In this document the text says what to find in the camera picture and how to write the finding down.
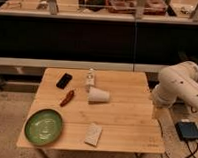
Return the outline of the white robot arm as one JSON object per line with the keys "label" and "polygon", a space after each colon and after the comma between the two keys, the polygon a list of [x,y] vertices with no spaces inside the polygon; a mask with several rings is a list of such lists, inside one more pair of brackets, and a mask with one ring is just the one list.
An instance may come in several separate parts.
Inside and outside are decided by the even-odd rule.
{"label": "white robot arm", "polygon": [[186,61],[163,68],[158,84],[152,90],[152,101],[157,108],[169,108],[177,98],[198,111],[198,65]]}

